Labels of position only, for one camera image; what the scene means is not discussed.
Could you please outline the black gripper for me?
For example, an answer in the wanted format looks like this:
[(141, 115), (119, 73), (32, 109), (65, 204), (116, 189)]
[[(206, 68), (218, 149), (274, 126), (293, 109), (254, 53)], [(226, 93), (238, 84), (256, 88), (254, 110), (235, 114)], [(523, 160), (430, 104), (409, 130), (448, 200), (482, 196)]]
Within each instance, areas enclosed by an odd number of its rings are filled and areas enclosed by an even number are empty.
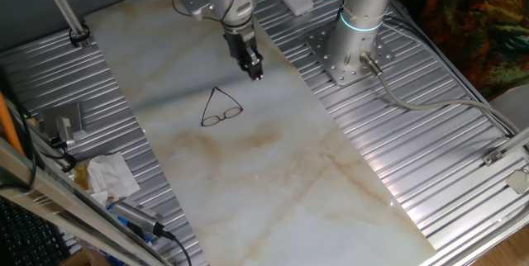
[(226, 40), (230, 55), (250, 79), (259, 81), (263, 78), (262, 55), (257, 51), (255, 28), (243, 26), (239, 28), (225, 28)]

